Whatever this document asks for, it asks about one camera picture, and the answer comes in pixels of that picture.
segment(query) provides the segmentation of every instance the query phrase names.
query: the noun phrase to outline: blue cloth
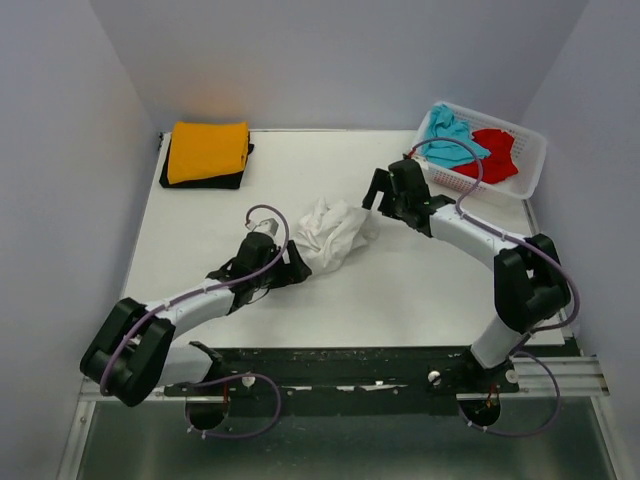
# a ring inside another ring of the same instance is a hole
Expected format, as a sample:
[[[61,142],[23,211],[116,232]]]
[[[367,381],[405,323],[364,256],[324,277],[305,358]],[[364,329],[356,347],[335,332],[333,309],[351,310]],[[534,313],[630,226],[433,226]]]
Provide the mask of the blue cloth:
[[[450,137],[464,142],[480,158],[487,158],[491,152],[471,140],[469,124],[465,121],[458,121],[451,110],[446,105],[436,105],[431,109],[429,117],[429,127],[424,139],[433,137]],[[454,168],[473,162],[473,157],[460,145],[451,142],[432,142],[422,147],[422,155],[434,163],[444,168]]]

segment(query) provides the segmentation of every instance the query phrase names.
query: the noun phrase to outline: yellow cloth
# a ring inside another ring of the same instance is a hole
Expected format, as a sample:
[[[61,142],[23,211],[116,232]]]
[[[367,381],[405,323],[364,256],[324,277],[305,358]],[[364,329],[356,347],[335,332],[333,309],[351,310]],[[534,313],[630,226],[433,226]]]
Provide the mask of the yellow cloth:
[[[242,172],[249,149],[249,124],[178,122],[171,134],[170,184]]]

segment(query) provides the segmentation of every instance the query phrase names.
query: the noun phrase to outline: towel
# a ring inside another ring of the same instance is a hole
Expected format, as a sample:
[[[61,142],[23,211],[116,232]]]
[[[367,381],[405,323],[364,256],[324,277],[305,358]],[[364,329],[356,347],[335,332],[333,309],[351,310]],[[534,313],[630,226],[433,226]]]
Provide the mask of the towel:
[[[488,157],[491,152],[471,140],[469,123],[458,121],[453,110],[444,104],[435,105],[431,109],[429,128],[425,133],[425,140],[433,137],[450,137],[464,142],[471,147],[480,158]],[[432,142],[422,147],[422,154],[429,162],[444,168],[453,168],[473,162],[471,154],[451,142]]]
[[[178,122],[160,184],[165,188],[239,188],[252,147],[246,122]]]
[[[293,241],[314,275],[337,270],[349,252],[378,236],[370,211],[339,200],[320,198],[298,222]]]
[[[473,132],[473,139],[491,151],[491,155],[482,160],[483,182],[499,183],[518,173],[518,169],[511,159],[511,147],[514,142],[511,135],[496,128],[485,128]],[[476,162],[455,167],[453,171],[467,177],[478,178],[478,164]]]

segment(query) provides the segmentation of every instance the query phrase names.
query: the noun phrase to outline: white cloth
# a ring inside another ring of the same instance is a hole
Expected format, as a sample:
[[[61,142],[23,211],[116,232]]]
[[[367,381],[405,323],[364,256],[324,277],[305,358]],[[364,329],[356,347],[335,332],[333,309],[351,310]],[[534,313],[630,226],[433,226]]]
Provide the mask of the white cloth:
[[[331,205],[318,199],[297,225],[293,240],[314,275],[329,273],[342,265],[356,248],[368,245],[378,236],[378,228],[364,208],[339,200]]]

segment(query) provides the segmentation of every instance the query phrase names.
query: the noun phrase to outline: cloth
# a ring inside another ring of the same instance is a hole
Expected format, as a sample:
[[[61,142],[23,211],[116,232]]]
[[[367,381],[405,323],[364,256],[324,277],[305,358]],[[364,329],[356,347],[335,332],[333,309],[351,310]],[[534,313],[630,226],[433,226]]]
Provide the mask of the cloth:
[[[298,221],[293,241],[314,275],[337,270],[349,252],[377,238],[370,213],[344,200],[329,205],[320,198]]]
[[[165,188],[240,187],[252,150],[246,122],[176,123],[160,184]]]
[[[495,128],[476,130],[473,132],[473,140],[491,151],[491,155],[482,160],[483,182],[499,183],[518,173],[518,169],[511,159],[514,138],[507,132]],[[478,164],[476,162],[455,167],[452,170],[467,177],[478,178]]]
[[[425,140],[433,137],[449,137],[464,142],[480,158],[488,157],[491,152],[471,140],[469,123],[458,121],[453,110],[444,104],[435,105],[431,109],[429,127],[425,133]],[[473,157],[466,149],[451,142],[432,142],[422,147],[422,154],[440,167],[453,168],[473,162]]]

